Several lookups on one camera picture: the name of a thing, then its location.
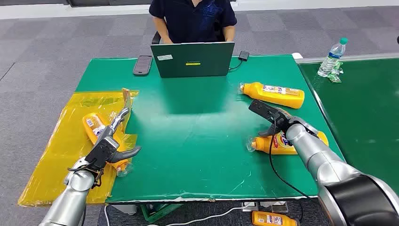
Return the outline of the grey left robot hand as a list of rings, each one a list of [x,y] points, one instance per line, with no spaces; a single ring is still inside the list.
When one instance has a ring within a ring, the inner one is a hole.
[[[111,164],[117,172],[117,176],[124,177],[132,170],[131,158],[136,156],[142,149],[135,146],[132,149],[118,151],[121,142],[114,136],[118,126],[127,119],[129,108],[124,107],[109,125],[96,113],[88,114],[83,118],[83,124],[90,140],[94,146],[85,157],[85,161],[91,163],[90,168],[100,170]]]

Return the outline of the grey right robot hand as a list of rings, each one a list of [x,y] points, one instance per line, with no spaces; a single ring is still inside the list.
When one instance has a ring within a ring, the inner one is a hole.
[[[267,130],[258,133],[260,137],[269,137],[280,132],[286,133],[289,120],[292,118],[287,111],[279,107],[272,107],[257,99],[251,102],[248,109],[271,123]]]

